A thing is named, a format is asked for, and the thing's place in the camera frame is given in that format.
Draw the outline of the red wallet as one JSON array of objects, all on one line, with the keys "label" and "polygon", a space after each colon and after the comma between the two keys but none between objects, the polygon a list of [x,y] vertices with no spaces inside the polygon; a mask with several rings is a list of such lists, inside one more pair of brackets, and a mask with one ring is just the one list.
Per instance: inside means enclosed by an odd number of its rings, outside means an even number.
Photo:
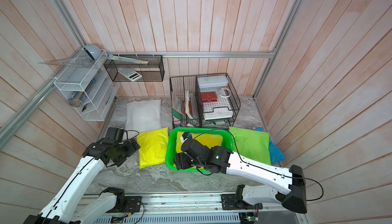
[{"label": "red wallet", "polygon": [[217,102],[217,94],[214,91],[202,92],[201,100],[203,103]]}]

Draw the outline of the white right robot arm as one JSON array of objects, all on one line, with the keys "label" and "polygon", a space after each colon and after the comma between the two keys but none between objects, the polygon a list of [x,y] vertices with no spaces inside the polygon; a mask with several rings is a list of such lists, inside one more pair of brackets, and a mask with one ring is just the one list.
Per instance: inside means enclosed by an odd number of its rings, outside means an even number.
[{"label": "white right robot arm", "polygon": [[241,176],[262,184],[261,187],[238,186],[237,201],[249,205],[270,201],[280,203],[285,209],[295,213],[307,213],[306,181],[301,167],[266,165],[222,146],[208,148],[190,136],[183,139],[181,150],[173,159],[178,170],[194,167],[212,174]]}]

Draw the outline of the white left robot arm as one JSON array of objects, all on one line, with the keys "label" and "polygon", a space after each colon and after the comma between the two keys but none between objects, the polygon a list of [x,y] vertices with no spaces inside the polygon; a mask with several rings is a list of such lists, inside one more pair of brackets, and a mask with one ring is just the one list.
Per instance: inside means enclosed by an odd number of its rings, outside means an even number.
[{"label": "white left robot arm", "polygon": [[136,212],[137,207],[125,196],[121,188],[108,187],[98,198],[81,211],[76,208],[98,173],[112,166],[121,166],[140,149],[138,131],[110,127],[105,135],[90,144],[74,172],[55,197],[38,215],[26,218],[26,224],[92,224],[107,212]]}]

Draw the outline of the blue folded raincoat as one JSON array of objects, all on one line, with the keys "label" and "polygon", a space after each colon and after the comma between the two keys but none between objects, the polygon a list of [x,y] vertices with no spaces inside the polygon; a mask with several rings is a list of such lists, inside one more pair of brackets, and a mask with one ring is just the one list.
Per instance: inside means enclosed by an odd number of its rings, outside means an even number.
[{"label": "blue folded raincoat", "polygon": [[282,151],[270,140],[267,132],[262,128],[256,128],[254,131],[260,136],[259,146],[260,149],[256,154],[258,157],[255,159],[258,162],[272,165],[285,160]]}]

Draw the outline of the white plastic pencil case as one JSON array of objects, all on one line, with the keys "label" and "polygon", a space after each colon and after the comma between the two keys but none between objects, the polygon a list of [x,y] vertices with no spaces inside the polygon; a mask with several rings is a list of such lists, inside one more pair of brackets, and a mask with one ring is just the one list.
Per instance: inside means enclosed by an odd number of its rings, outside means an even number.
[{"label": "white plastic pencil case", "polygon": [[224,87],[228,85],[228,79],[225,75],[203,76],[198,77],[200,88]]}]

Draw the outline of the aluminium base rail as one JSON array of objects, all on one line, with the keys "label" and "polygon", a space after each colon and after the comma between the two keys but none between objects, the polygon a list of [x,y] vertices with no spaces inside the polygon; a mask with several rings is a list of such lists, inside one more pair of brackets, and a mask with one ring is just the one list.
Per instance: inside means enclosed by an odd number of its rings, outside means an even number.
[{"label": "aluminium base rail", "polygon": [[128,206],[98,214],[93,224],[310,224],[280,204],[236,206],[232,192],[127,194]]}]

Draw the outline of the white folded raincoat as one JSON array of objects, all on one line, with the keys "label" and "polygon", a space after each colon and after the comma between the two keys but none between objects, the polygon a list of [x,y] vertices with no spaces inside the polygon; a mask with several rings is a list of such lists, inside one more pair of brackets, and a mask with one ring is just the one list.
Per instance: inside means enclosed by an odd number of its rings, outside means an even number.
[{"label": "white folded raincoat", "polygon": [[126,110],[126,130],[142,133],[162,128],[161,100],[130,102]]}]

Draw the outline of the grey tape roll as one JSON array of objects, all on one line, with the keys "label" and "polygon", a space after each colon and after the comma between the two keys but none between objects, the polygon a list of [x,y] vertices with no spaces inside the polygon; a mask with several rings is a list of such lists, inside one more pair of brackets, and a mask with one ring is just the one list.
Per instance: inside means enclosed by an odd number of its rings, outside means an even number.
[{"label": "grey tape roll", "polygon": [[97,61],[101,56],[102,51],[94,44],[87,44],[83,47],[83,50],[88,54],[90,58]]}]

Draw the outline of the neon yellow raincoat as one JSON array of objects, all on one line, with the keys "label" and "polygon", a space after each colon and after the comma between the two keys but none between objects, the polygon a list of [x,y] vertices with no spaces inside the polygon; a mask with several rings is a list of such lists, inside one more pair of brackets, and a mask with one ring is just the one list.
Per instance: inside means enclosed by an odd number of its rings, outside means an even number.
[{"label": "neon yellow raincoat", "polygon": [[168,128],[143,132],[137,136],[140,169],[165,163],[168,139]]}]

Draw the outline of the clear straight ruler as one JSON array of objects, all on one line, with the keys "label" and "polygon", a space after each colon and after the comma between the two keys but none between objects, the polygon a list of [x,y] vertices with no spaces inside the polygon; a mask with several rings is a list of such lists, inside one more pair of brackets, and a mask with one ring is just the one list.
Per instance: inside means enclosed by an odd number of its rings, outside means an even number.
[{"label": "clear straight ruler", "polygon": [[132,64],[148,64],[148,61],[145,60],[139,60],[135,58],[129,58],[129,57],[122,57],[122,56],[115,56],[115,55],[108,55],[107,57],[108,60],[113,60],[113,61],[122,61],[126,63],[132,63]]}]

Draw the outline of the clear plastic triangle ruler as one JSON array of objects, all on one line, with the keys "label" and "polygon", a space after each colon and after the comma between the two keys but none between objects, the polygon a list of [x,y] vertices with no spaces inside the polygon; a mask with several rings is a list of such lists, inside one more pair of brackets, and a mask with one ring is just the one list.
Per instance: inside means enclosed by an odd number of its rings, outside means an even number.
[{"label": "clear plastic triangle ruler", "polygon": [[60,67],[91,68],[94,64],[94,61],[88,56],[78,56],[74,58],[39,62],[39,64],[46,64],[46,65],[60,66]]}]

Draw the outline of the white calculator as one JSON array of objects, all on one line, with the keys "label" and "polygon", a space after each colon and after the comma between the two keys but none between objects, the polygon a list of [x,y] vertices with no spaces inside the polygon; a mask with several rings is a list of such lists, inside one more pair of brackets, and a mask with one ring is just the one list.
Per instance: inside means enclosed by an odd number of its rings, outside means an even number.
[{"label": "white calculator", "polygon": [[142,78],[142,75],[133,69],[119,69],[118,72],[131,82],[136,82]]}]

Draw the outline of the green plastic perforated basket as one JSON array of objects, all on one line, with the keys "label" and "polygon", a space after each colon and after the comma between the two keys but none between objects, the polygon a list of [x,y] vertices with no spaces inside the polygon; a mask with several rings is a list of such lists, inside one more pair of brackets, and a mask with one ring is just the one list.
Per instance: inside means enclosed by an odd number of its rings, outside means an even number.
[{"label": "green plastic perforated basket", "polygon": [[234,138],[223,129],[178,127],[169,134],[165,164],[174,171],[225,174],[233,166]]}]

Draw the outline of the light green folded raincoat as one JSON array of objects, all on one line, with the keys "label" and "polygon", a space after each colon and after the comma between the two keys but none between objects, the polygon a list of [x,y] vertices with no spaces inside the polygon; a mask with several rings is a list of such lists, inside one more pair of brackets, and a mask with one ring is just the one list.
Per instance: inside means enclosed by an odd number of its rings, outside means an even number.
[{"label": "light green folded raincoat", "polygon": [[268,133],[236,127],[230,127],[229,132],[235,139],[235,152],[251,160],[271,165]]}]

